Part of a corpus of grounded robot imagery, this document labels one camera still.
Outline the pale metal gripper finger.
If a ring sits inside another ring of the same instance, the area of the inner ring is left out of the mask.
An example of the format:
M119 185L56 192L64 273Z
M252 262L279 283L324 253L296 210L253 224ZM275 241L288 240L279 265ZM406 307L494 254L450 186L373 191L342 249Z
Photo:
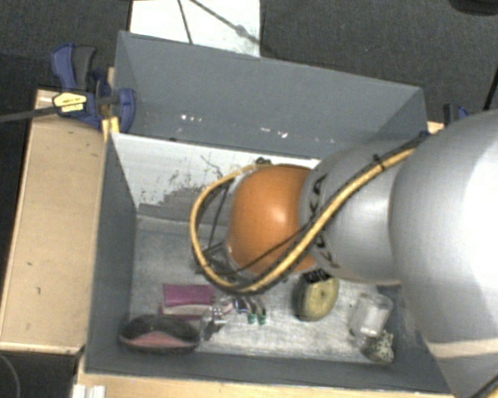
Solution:
M209 341L226 325L225 319L216 318L214 316L205 316L199 324L199 334L202 340Z
M232 312L234 309L232 302L222 303L221 301L214 302L211 304L211 314L214 318L224 319L226 315Z

